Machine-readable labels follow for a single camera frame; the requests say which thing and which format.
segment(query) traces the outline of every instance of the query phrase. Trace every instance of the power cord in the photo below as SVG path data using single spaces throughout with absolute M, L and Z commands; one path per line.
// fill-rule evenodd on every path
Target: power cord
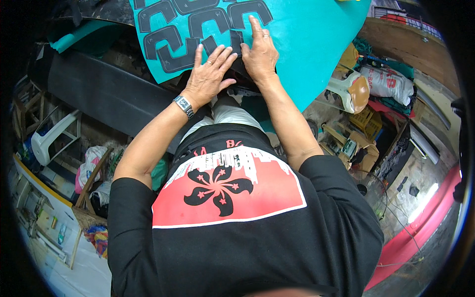
M 412 236 L 412 234 L 406 229 L 406 227 L 404 226 L 403 223 L 401 223 L 401 221 L 399 221 L 399 218 L 398 216 L 392 211 L 391 208 L 389 208 L 389 211 L 394 215 L 394 217 L 398 220 L 399 224 L 401 224 L 401 226 L 404 228 L 404 230 L 406 230 L 406 232 L 409 234 L 409 236 L 412 238 L 412 240 L 414 241 L 414 243 L 416 244 L 416 247 L 417 249 L 419 250 L 419 255 L 421 256 L 417 261 L 413 261 L 413 262 L 403 262 L 403 263 L 393 263 L 393 264 L 386 264 L 386 265 L 376 265 L 377 267 L 386 267 L 386 266 L 392 266 L 392 265 L 404 265 L 404 264 L 416 264 L 416 263 L 419 263 L 421 262 L 422 260 L 424 260 L 424 256 L 422 255 L 422 252 L 420 250 L 420 247 L 419 245 L 417 244 L 417 241 L 416 239 L 414 238 L 414 236 Z

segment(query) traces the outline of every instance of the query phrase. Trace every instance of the wrist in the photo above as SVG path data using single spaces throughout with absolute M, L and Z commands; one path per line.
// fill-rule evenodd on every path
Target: wrist
M 254 80 L 254 82 L 259 88 L 259 90 L 261 90 L 261 88 L 267 88 L 270 86 L 275 86 L 276 84 L 280 84 L 280 79 L 277 73 L 274 72 L 266 76 L 265 78 L 256 79 Z
M 185 97 L 188 102 L 191 104 L 191 108 L 193 109 L 193 112 L 196 113 L 198 109 L 200 109 L 201 105 L 196 101 L 193 93 L 187 89 L 184 89 L 181 93 L 180 96 Z

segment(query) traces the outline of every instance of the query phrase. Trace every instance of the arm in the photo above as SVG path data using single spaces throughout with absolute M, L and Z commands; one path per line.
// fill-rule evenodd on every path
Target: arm
M 274 71 L 279 53 L 269 36 L 269 30 L 262 29 L 253 16 L 249 16 L 249 20 L 252 24 L 252 49 L 242 43 L 242 59 L 266 101 L 272 125 L 290 166 L 299 170 L 306 159 L 323 155 L 323 151 Z
M 190 79 L 181 93 L 191 103 L 194 112 L 207 104 L 222 89 L 236 83 L 234 79 L 222 81 L 225 72 L 237 57 L 237 54 L 231 55 L 231 47 L 224 48 L 220 45 L 204 65 L 201 64 L 202 51 L 203 45 L 200 44 L 196 49 L 195 65 Z M 187 121 L 186 114 L 172 102 L 132 140 L 117 165 L 114 180 L 130 177 L 152 188 L 152 170 Z

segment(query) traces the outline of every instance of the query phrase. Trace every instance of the white pants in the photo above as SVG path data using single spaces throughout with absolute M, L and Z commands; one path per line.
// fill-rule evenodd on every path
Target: white pants
M 239 104 L 232 97 L 224 97 L 218 100 L 211 112 L 214 120 L 208 116 L 205 116 L 201 121 L 197 122 L 191 127 L 188 132 L 183 136 L 180 143 L 191 133 L 198 130 L 200 127 L 221 124 L 221 123 L 233 123 L 244 124 L 258 128 L 262 132 L 261 125 L 255 118 L 253 118 L 247 111 L 239 107 Z

